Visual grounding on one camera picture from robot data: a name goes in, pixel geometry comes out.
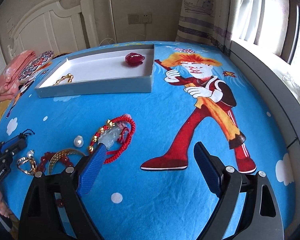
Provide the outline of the person's left hand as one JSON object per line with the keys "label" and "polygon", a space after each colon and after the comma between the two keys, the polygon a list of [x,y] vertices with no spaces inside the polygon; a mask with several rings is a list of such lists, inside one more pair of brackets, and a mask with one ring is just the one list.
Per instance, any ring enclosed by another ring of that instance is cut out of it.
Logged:
{"label": "person's left hand", "polygon": [[3,199],[2,193],[0,191],[0,214],[6,218],[9,218],[12,214],[12,211],[7,206],[6,202]]}

